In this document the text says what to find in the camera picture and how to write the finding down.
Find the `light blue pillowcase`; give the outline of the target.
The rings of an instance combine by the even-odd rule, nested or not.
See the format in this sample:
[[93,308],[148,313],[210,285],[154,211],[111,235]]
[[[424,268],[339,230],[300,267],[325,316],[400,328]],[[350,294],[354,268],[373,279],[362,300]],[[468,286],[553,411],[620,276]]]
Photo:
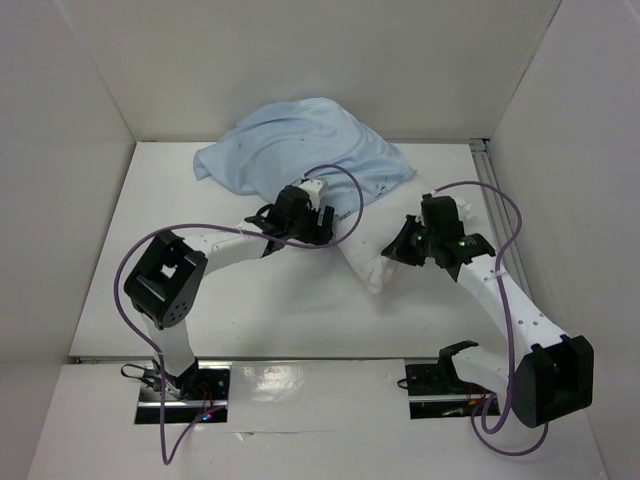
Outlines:
[[272,203],[287,185],[319,165],[323,202],[343,220],[409,181],[415,171],[398,148],[324,97],[267,105],[241,120],[220,140],[195,153],[197,180],[211,178],[240,196]]

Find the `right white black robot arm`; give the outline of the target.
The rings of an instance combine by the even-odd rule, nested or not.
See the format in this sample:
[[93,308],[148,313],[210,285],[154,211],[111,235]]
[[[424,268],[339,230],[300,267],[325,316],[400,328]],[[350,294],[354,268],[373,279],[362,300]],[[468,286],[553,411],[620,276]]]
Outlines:
[[549,320],[502,267],[503,251],[466,233],[454,200],[427,194],[383,256],[409,266],[433,260],[471,294],[508,344],[503,412],[535,428],[593,402],[594,349]]

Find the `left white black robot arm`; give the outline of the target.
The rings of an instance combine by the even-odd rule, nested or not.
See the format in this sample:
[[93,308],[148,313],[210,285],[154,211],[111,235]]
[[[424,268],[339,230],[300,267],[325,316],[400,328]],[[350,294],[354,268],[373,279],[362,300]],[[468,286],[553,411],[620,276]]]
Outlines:
[[273,204],[239,224],[187,238],[173,231],[154,236],[124,282],[124,293],[141,314],[156,346],[154,365],[164,366],[161,385],[176,399],[198,392],[199,363],[187,333],[186,318],[203,278],[247,260],[267,257],[286,241],[324,246],[333,238],[334,209],[320,206],[324,180],[288,185]]

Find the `white pillow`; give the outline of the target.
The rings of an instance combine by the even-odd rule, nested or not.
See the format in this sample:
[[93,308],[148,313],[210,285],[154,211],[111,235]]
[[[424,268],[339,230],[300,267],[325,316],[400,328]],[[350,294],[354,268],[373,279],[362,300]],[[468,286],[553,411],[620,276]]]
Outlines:
[[419,174],[388,189],[382,182],[360,183],[365,207],[359,215],[359,194],[344,174],[327,177],[328,191],[323,203],[335,209],[334,232],[341,241],[339,249],[351,268],[372,294],[384,287],[402,268],[382,251],[400,233],[408,215],[420,214],[422,196],[433,187]]

